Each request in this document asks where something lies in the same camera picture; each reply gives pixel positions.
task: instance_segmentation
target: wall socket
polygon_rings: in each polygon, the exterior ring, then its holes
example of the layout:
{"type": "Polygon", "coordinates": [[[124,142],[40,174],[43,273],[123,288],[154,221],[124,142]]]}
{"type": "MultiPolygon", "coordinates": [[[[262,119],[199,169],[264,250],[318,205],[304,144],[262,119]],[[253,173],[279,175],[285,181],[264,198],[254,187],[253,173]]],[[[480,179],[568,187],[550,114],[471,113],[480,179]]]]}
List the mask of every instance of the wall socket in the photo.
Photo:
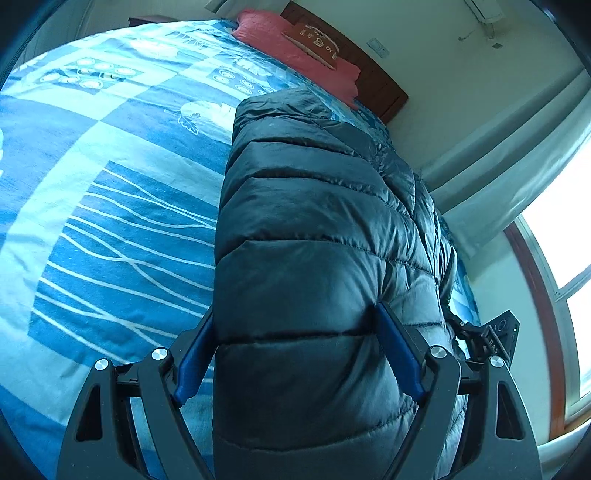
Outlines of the wall socket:
{"type": "Polygon", "coordinates": [[[374,52],[376,52],[380,58],[386,58],[388,55],[390,55],[390,52],[388,51],[388,49],[386,47],[384,47],[377,38],[372,38],[371,40],[368,41],[368,46],[369,48],[371,48],[374,52]]]}

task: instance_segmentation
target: screw head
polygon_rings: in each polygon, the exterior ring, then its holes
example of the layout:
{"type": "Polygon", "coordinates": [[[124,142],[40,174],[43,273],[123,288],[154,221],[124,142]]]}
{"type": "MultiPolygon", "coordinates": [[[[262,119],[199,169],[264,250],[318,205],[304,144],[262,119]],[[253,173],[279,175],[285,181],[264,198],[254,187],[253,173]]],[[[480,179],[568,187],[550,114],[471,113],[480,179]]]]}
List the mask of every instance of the screw head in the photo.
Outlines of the screw head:
{"type": "Polygon", "coordinates": [[[501,368],[505,365],[505,361],[500,356],[493,355],[491,357],[491,365],[496,368],[501,368]]]}
{"type": "Polygon", "coordinates": [[[166,358],[167,355],[168,350],[166,350],[166,348],[157,348],[152,352],[152,358],[154,360],[162,360],[163,358],[166,358]]]}
{"type": "Polygon", "coordinates": [[[447,352],[443,347],[436,345],[431,347],[431,355],[435,358],[443,358],[447,355],[447,352]]]}
{"type": "Polygon", "coordinates": [[[101,358],[97,360],[95,363],[95,368],[99,371],[104,370],[109,366],[109,361],[106,358],[101,358]]]}

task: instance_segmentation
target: jacket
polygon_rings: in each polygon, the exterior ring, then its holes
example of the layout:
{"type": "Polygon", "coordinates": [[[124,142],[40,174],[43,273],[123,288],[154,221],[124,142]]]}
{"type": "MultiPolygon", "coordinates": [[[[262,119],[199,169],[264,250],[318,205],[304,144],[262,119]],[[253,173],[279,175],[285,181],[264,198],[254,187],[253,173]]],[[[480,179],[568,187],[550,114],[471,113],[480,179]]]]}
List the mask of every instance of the jacket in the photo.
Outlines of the jacket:
{"type": "Polygon", "coordinates": [[[417,406],[372,333],[378,301],[459,355],[442,314],[456,253],[424,183],[331,115],[306,89],[236,110],[215,240],[218,479],[381,480],[417,406]]]}

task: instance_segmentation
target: pillowcase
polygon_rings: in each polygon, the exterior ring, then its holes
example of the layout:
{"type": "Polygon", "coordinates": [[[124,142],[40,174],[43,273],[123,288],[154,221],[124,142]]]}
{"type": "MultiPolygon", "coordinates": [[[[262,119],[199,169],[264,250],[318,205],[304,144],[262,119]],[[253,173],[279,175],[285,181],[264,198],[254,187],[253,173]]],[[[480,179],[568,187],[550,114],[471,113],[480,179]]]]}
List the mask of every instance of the pillowcase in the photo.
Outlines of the pillowcase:
{"type": "Polygon", "coordinates": [[[284,31],[283,35],[322,65],[336,70],[336,56],[339,48],[328,35],[323,34],[318,28],[297,23],[289,30],[284,31]]]}
{"type": "Polygon", "coordinates": [[[354,82],[357,81],[359,74],[361,74],[361,70],[359,70],[357,65],[342,59],[341,57],[336,57],[336,70],[354,82]]]}
{"type": "Polygon", "coordinates": [[[238,28],[232,36],[301,73],[353,110],[358,109],[355,80],[359,69],[355,65],[337,56],[336,70],[325,67],[283,36],[293,25],[276,13],[247,9],[237,20],[238,28]]]}

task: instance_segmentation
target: white wall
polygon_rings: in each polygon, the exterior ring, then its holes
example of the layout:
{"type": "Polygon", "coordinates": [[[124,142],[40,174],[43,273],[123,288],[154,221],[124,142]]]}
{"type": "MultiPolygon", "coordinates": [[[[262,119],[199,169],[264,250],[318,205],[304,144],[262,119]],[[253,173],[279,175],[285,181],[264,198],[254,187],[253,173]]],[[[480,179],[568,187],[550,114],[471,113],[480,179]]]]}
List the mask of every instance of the white wall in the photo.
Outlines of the white wall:
{"type": "Polygon", "coordinates": [[[165,15],[179,20],[210,20],[213,13],[204,9],[209,0],[94,0],[82,36],[129,27],[129,17],[165,15]]]}
{"type": "Polygon", "coordinates": [[[579,65],[531,2],[498,1],[508,16],[496,26],[500,50],[492,48],[464,0],[297,3],[348,36],[408,93],[388,127],[398,152],[420,171],[516,99],[579,65]],[[389,57],[380,59],[366,45],[372,37],[389,57]]]}
{"type": "Polygon", "coordinates": [[[550,371],[540,321],[527,282],[504,233],[466,262],[480,319],[511,310],[521,322],[511,374],[538,445],[550,434],[550,371]]]}
{"type": "Polygon", "coordinates": [[[37,31],[15,66],[79,38],[79,27],[92,0],[68,0],[37,31]]]}

